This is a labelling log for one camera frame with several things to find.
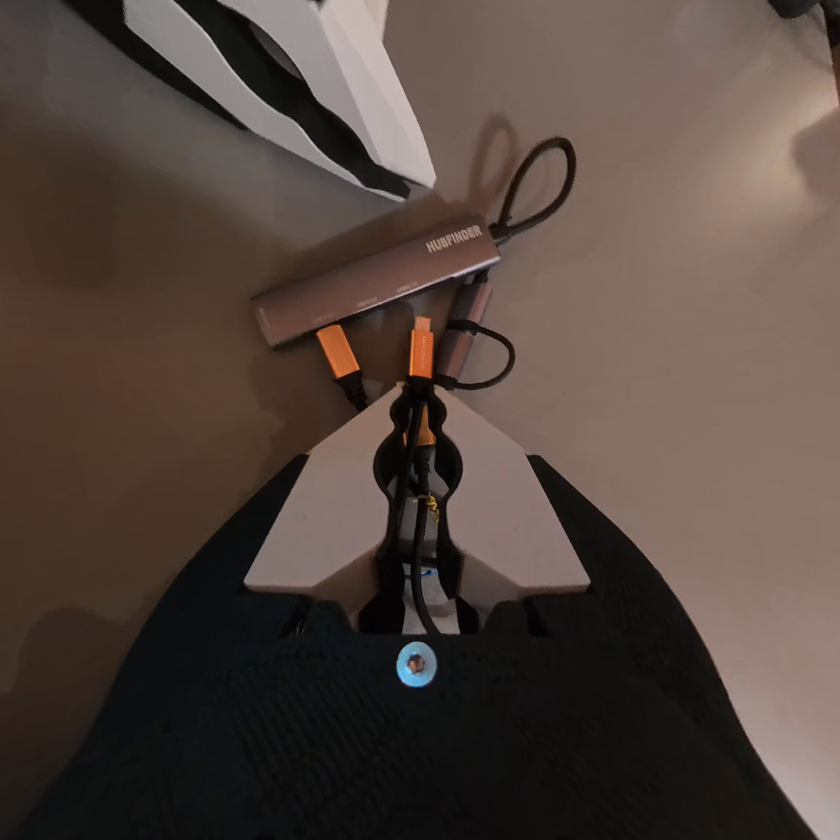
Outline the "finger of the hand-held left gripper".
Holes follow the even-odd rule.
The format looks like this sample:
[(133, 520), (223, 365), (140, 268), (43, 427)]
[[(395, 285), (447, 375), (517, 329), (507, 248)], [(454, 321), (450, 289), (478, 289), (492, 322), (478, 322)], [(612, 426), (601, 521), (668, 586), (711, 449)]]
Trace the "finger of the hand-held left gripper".
[(368, 192), (437, 181), (365, 2), (197, 2), (224, 70), (203, 82), (263, 140)]
[[(215, 70), (225, 67), (196, 22), (197, 2), (251, 1), (71, 1), (66, 4), (112, 46), (167, 86), (237, 128), (252, 133), (202, 85), (214, 80)], [(384, 45), (389, 3), (365, 4)]]

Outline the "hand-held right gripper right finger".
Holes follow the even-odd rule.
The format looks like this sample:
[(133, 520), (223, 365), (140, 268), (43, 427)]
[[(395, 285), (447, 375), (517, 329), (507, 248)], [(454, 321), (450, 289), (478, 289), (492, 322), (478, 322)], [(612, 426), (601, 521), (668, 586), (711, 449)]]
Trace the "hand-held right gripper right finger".
[(448, 528), (460, 560), (456, 594), (483, 623), (499, 602), (585, 593), (590, 577), (524, 449), (453, 393), (436, 396), (461, 473), (456, 486), (444, 478), (437, 443), (431, 487), (441, 512), (430, 530), (442, 545)]

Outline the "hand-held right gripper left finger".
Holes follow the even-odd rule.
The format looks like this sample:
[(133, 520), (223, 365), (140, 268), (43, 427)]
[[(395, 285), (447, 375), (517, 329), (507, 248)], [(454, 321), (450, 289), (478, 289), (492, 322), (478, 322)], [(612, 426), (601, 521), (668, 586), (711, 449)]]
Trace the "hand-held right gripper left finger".
[(362, 607), (378, 591), (375, 553), (389, 517), (374, 457), (402, 393), (402, 384), (393, 387), (308, 453), (244, 578), (246, 590), (339, 603), (358, 630)]

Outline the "grey usb hub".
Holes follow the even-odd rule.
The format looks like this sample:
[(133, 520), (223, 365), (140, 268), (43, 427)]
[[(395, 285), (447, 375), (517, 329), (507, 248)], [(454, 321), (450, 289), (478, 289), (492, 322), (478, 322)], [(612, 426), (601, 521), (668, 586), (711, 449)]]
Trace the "grey usb hub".
[[(540, 158), (554, 151), (561, 152), (565, 160), (565, 176), (560, 191), (537, 213), (514, 220), (513, 206), (526, 176)], [(574, 146), (567, 138), (554, 136), (535, 145), (514, 172), (497, 220), (489, 226), (493, 243), (496, 246), (504, 246), (513, 238), (541, 225), (554, 215), (571, 194), (577, 165)], [(471, 281), (458, 289), (443, 335), (436, 344), (434, 383), (446, 391), (477, 392), (489, 389), (503, 382), (516, 363), (517, 355), (512, 342), (483, 324), (492, 292), (489, 274), (490, 269), (482, 269), (475, 273)], [(489, 338), (503, 347), (507, 351), (507, 361), (500, 373), (484, 381), (462, 381), (460, 376), (477, 336)]]
[(253, 308), (262, 336), (275, 349), (448, 280), (491, 268), (500, 259), (488, 225), (467, 216), (429, 234), (261, 292), (253, 299)]

